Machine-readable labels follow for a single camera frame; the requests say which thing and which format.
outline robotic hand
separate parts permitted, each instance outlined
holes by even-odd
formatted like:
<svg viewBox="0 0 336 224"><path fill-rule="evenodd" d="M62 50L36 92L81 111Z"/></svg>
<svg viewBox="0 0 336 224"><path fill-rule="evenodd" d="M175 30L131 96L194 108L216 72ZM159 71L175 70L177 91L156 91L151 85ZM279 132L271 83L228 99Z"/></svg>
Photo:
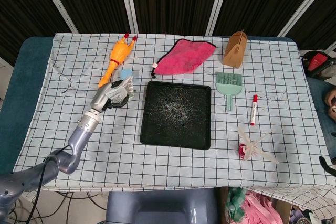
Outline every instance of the robotic hand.
<svg viewBox="0 0 336 224"><path fill-rule="evenodd" d="M133 78L101 86L91 102L91 109L84 113L78 126L68 140L72 154L64 149L49 154L43 163L21 172L0 175L0 223L3 223L10 209L24 191L32 191L52 181L59 170L66 174L73 173L80 162L80 156L95 131L100 113L107 108L121 108L134 97Z"/></svg>

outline black tray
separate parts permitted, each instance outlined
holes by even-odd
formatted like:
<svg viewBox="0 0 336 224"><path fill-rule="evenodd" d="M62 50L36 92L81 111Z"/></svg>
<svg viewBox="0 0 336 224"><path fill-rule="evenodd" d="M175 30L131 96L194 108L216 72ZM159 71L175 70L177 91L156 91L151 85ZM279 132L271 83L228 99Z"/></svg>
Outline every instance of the black tray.
<svg viewBox="0 0 336 224"><path fill-rule="evenodd" d="M140 142L207 150L210 148L211 88L150 81Z"/></svg>

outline white marker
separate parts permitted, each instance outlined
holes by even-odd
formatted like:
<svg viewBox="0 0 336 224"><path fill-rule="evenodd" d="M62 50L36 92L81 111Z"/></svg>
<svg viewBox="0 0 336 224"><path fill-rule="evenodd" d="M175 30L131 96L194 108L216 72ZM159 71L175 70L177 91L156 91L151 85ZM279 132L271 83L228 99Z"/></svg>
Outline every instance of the white marker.
<svg viewBox="0 0 336 224"><path fill-rule="evenodd" d="M256 113L257 113L257 100L258 96L255 94L253 96L253 103L252 103L252 110L251 110L251 119L250 119L250 125L255 125L256 123Z"/></svg>

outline yellow rubber chicken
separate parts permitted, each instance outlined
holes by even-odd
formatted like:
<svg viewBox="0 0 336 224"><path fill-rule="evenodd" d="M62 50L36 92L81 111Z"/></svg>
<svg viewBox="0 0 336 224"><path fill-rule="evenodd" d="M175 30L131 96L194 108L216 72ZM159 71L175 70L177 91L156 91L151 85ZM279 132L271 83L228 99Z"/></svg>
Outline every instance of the yellow rubber chicken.
<svg viewBox="0 0 336 224"><path fill-rule="evenodd" d="M122 64L124 62L125 58L127 57L127 55L130 54L130 52L133 48L133 45L134 45L135 41L137 40L137 37L134 36L130 45L127 45L125 40L128 38L128 36L129 36L129 34L125 34L124 37L115 44L115 46L114 46L114 48L111 52L111 55L110 55L109 67L107 68L104 76L99 81L98 87L101 87L101 86L103 86L104 84L106 84L110 81L110 77L111 77L113 71L115 70L115 68L119 64Z"/></svg>

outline grid tablecloth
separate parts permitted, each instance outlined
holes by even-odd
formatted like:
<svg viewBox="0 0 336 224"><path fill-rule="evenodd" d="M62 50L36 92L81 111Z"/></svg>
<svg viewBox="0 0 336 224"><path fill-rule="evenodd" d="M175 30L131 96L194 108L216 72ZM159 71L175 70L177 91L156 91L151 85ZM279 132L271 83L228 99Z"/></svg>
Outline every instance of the grid tablecloth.
<svg viewBox="0 0 336 224"><path fill-rule="evenodd" d="M57 34L45 81L15 170L39 164L62 148L82 114L90 109L113 45L122 34ZM211 147L192 150L140 143L146 85L152 64L183 38L139 34L113 74L133 70L136 95L126 108L106 110L71 175L59 173L45 189L146 190L242 186L315 210L320 218L336 215L335 178L326 174L319 156L328 151L294 42L249 40L240 69L223 66L227 38L186 36L216 45L214 54L193 74L157 76L157 81L201 84L212 88ZM215 89L217 71L240 73L244 88L225 111ZM248 124L252 98L258 94L256 125ZM253 156L239 159L237 127L252 140L272 131L259 145L280 164Z"/></svg>

